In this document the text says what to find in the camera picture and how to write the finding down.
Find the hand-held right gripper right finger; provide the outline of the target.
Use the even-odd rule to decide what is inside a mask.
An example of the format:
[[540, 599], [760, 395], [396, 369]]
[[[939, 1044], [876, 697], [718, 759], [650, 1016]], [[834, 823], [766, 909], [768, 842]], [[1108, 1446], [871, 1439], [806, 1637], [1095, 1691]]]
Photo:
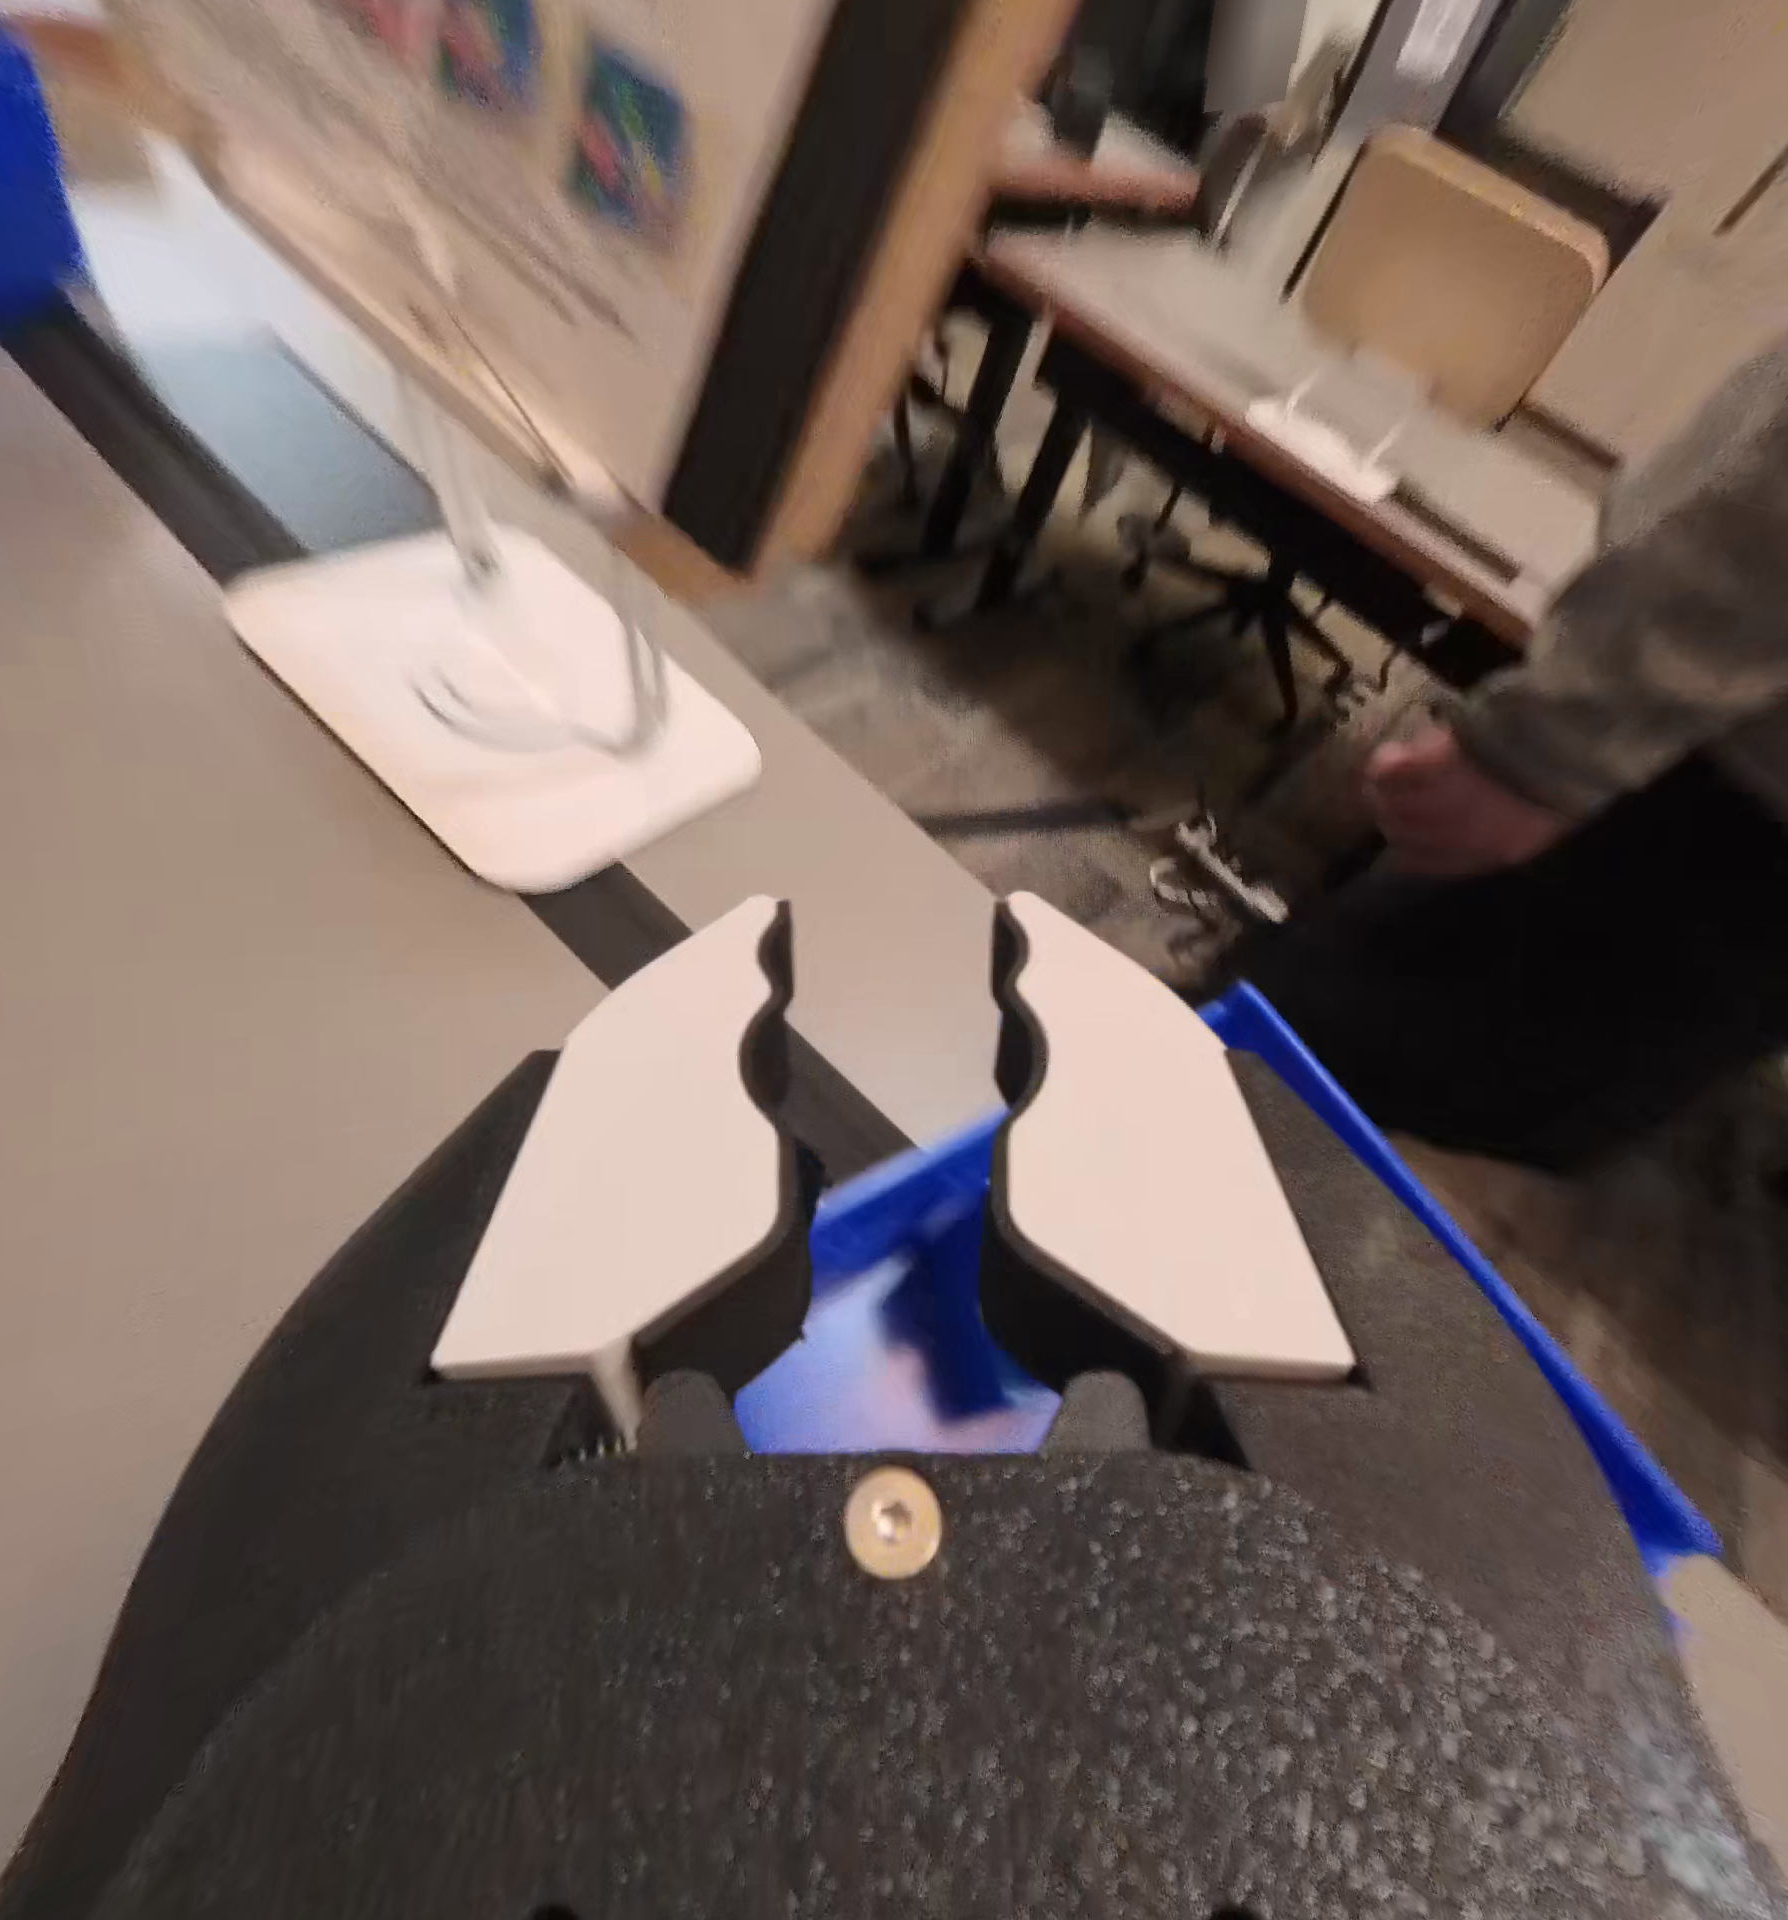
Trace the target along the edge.
[[1224, 1042], [1034, 891], [997, 903], [979, 1282], [1038, 1380], [1345, 1380], [1355, 1348]]

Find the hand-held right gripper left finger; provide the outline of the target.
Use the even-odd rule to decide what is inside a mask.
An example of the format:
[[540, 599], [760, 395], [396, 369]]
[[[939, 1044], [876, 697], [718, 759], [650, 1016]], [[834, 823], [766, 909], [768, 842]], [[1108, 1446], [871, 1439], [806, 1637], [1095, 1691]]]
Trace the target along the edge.
[[757, 894], [574, 1025], [434, 1375], [581, 1375], [634, 1439], [658, 1380], [734, 1398], [797, 1341], [818, 1185], [784, 1119], [791, 992], [791, 907]]

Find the power strip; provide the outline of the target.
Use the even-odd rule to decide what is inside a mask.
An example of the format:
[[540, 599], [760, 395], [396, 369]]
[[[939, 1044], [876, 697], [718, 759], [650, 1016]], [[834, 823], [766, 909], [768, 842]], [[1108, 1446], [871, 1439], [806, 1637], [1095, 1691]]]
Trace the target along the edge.
[[1236, 852], [1217, 817], [1202, 808], [1172, 826], [1170, 850], [1150, 862], [1153, 899], [1202, 924], [1286, 924], [1286, 896]]

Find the white document stand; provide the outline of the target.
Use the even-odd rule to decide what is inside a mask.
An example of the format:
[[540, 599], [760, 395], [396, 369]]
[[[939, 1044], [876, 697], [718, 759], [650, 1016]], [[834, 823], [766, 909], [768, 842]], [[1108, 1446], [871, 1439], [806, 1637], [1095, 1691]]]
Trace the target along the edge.
[[400, 387], [443, 528], [241, 577], [241, 644], [503, 891], [567, 890], [749, 791], [760, 746], [658, 643], [662, 599], [492, 514], [466, 431]]
[[1412, 425], [1433, 384], [1368, 350], [1321, 350], [1288, 383], [1246, 402], [1244, 425], [1363, 505], [1388, 501], [1406, 479]]

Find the wooden edged desk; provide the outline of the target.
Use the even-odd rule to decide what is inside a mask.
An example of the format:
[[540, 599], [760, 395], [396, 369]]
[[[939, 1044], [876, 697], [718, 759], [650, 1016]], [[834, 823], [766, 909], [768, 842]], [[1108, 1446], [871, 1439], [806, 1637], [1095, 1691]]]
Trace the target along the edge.
[[1474, 429], [1427, 402], [1410, 429], [1400, 488], [1362, 505], [1243, 420], [1248, 400], [1338, 347], [1294, 293], [1317, 243], [1291, 267], [1273, 267], [1264, 238], [1244, 256], [1195, 233], [1098, 225], [988, 241], [974, 276], [999, 321], [1025, 325], [1023, 343], [1042, 334], [1032, 372], [1051, 395], [1051, 420], [976, 574], [918, 608], [916, 624], [943, 633], [1025, 596], [1074, 456], [1097, 431], [1161, 473], [1170, 499], [1196, 501], [1260, 553], [1256, 570], [1190, 567], [1216, 597], [1136, 643], [1150, 697], [1161, 692], [1177, 637], [1217, 628], [1262, 644], [1277, 736], [1303, 719], [1297, 638], [1331, 665], [1329, 699], [1348, 699], [1353, 664], [1300, 602], [1303, 587], [1455, 686], [1518, 655], [1594, 549], [1599, 506], [1582, 485], [1515, 445], [1506, 423]]

